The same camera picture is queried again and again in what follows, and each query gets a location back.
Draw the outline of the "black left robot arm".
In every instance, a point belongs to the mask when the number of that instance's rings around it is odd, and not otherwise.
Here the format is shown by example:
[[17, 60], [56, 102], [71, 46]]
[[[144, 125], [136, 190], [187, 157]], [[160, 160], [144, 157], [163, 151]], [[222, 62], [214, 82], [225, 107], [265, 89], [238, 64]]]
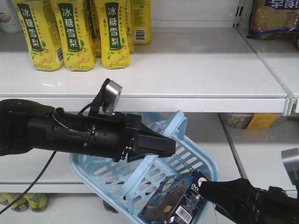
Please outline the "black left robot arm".
[[84, 116], [30, 100], [2, 100], [0, 154], [24, 154], [34, 148], [132, 162], [147, 155], [170, 157], [176, 142], [131, 113]]

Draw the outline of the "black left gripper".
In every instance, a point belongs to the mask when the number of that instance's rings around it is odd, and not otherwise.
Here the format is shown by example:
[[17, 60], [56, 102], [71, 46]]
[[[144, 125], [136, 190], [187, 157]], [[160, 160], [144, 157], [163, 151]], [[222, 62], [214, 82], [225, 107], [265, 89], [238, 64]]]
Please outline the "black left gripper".
[[133, 162], [147, 155], [165, 158], [176, 152], [175, 140], [143, 125], [139, 115], [89, 112], [88, 128], [88, 155]]

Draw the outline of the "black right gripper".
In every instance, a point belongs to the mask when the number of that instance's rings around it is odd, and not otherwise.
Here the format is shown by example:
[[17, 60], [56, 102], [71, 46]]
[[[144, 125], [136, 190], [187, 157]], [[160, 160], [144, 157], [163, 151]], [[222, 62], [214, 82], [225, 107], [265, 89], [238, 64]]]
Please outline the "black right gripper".
[[236, 224], [297, 224], [299, 200], [282, 188], [255, 188], [244, 178], [227, 182], [202, 182], [199, 194]]

